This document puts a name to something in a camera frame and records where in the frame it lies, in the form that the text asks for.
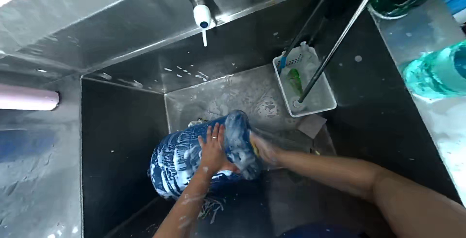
forearm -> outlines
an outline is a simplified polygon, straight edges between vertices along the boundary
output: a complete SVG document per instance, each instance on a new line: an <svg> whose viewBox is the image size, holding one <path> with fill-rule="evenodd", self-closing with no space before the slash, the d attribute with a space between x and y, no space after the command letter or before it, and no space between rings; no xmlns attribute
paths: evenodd
<svg viewBox="0 0 466 238"><path fill-rule="evenodd" d="M178 201L157 230L154 238L181 238L189 235L189 227L202 209L212 173L197 170Z"/></svg>
<svg viewBox="0 0 466 238"><path fill-rule="evenodd" d="M277 162L300 175L373 201L373 187L388 170L362 160L279 151Z"/></svg>

finger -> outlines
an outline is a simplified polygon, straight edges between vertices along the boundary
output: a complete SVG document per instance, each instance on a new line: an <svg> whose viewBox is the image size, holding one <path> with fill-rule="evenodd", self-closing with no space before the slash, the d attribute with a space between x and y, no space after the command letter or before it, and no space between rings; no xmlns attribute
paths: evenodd
<svg viewBox="0 0 466 238"><path fill-rule="evenodd" d="M230 163L230 162L226 162L221 168L220 168L221 171L232 171L234 173L241 173L241 170L236 167L236 165Z"/></svg>
<svg viewBox="0 0 466 238"><path fill-rule="evenodd" d="M206 143L210 143L211 140L212 140L212 126L209 125L209 127L207 127Z"/></svg>
<svg viewBox="0 0 466 238"><path fill-rule="evenodd" d="M225 126L222 124L220 125L220 129L218 130L218 143L220 143L220 147L223 148L225 144Z"/></svg>
<svg viewBox="0 0 466 238"><path fill-rule="evenodd" d="M213 127L213 131L212 131L212 137L215 137L215 139L218 139L218 122L215 123L215 126Z"/></svg>
<svg viewBox="0 0 466 238"><path fill-rule="evenodd" d="M203 149L203 148L204 148L204 140L202 140L202 136L201 136L201 135L198 136L198 141L199 141L199 145L200 145L201 148Z"/></svg>

sink wall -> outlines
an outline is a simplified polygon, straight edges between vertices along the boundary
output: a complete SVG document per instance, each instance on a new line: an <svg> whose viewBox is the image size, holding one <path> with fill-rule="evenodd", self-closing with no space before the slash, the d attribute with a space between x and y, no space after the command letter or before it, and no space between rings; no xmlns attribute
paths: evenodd
<svg viewBox="0 0 466 238"><path fill-rule="evenodd" d="M83 80L82 95L84 236L101 238L158 197L147 170L168 125L162 94Z"/></svg>

water bottle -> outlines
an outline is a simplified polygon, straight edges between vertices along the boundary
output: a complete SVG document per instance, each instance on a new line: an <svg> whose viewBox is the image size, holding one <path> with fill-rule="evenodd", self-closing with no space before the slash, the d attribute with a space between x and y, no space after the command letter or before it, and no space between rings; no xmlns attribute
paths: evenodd
<svg viewBox="0 0 466 238"><path fill-rule="evenodd" d="M466 40L428 52L401 70L406 87L430 98L466 95Z"/></svg>

wet surface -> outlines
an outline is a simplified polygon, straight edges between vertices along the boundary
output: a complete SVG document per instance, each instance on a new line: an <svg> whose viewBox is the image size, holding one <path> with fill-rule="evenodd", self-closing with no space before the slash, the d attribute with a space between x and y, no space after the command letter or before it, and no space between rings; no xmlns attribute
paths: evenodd
<svg viewBox="0 0 466 238"><path fill-rule="evenodd" d="M198 118L213 120L232 110L242 110L265 138L280 139L284 148L309 152L312 139L296 130L301 118L293 118L283 101L272 65L225 76L165 95L169 129L184 130Z"/></svg>

